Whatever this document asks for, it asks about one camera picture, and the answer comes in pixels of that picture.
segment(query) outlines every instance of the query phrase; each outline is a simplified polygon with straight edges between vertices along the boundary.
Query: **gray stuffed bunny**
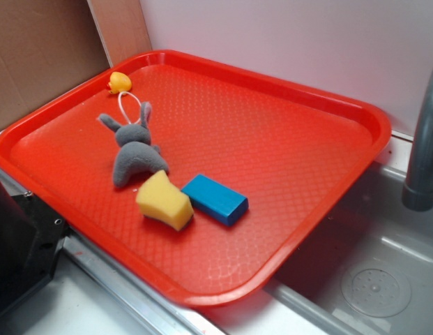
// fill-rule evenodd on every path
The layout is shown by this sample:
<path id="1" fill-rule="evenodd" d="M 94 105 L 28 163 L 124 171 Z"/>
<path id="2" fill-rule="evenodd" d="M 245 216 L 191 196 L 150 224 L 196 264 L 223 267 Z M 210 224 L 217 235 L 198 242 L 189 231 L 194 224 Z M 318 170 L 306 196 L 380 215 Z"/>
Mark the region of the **gray stuffed bunny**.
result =
<path id="1" fill-rule="evenodd" d="M 141 172 L 156 173 L 159 170 L 168 172 L 168 164 L 160 156 L 157 145 L 151 146 L 151 133 L 148 129 L 148 115 L 151 104 L 142 103 L 140 119 L 142 124 L 127 124 L 122 126 L 107 114 L 98 118 L 106 127 L 114 131 L 116 141 L 121 147 L 114 162 L 112 181 L 118 188 L 124 187 L 131 176 Z"/>

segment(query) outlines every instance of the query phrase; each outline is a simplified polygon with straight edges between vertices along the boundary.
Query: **gray sink surface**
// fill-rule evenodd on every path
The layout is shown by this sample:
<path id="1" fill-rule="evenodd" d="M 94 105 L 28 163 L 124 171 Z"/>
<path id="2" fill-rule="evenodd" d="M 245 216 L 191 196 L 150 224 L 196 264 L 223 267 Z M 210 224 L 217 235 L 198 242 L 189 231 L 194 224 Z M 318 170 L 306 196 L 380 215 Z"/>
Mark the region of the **gray sink surface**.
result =
<path id="1" fill-rule="evenodd" d="M 373 164 L 275 275 L 333 334 L 433 334 L 433 209 L 403 207 L 403 181 Z"/>

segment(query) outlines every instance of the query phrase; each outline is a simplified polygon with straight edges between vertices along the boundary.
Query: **red tray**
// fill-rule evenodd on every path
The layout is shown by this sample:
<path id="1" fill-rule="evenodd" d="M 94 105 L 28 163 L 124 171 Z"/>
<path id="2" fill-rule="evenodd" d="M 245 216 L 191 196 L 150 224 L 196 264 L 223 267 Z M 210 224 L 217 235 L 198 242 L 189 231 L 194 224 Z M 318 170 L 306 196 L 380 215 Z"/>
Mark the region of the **red tray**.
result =
<path id="1" fill-rule="evenodd" d="M 98 120 L 125 123 L 114 70 L 150 101 L 153 143 L 182 188 L 202 173 L 248 197 L 232 228 L 195 211 L 177 233 L 135 204 L 146 175 L 112 184 L 119 150 Z M 124 97 L 132 120 L 137 103 Z M 211 306 L 260 288 L 390 138 L 383 112 L 350 98 L 173 51 L 133 57 L 0 135 L 0 167 L 170 299 Z"/>

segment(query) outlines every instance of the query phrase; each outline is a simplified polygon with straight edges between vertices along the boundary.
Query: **blue sponge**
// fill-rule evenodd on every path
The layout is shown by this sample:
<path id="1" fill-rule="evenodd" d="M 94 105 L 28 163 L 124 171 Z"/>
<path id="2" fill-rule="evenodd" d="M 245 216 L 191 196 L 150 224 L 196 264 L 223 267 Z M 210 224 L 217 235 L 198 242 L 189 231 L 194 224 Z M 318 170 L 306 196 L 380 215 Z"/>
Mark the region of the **blue sponge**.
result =
<path id="1" fill-rule="evenodd" d="M 249 208 L 248 199 L 202 174 L 198 174 L 182 192 L 193 207 L 231 227 Z"/>

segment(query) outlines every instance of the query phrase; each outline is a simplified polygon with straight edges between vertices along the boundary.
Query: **drain cover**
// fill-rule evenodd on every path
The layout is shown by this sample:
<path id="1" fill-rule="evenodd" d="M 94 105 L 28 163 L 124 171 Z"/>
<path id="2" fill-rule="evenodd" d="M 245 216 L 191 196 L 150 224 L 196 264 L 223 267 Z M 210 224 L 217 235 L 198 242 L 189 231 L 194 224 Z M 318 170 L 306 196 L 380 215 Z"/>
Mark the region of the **drain cover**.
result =
<path id="1" fill-rule="evenodd" d="M 342 293 L 355 310 L 377 318 L 402 312 L 411 298 L 406 276 L 379 261 L 350 267 L 342 278 Z"/>

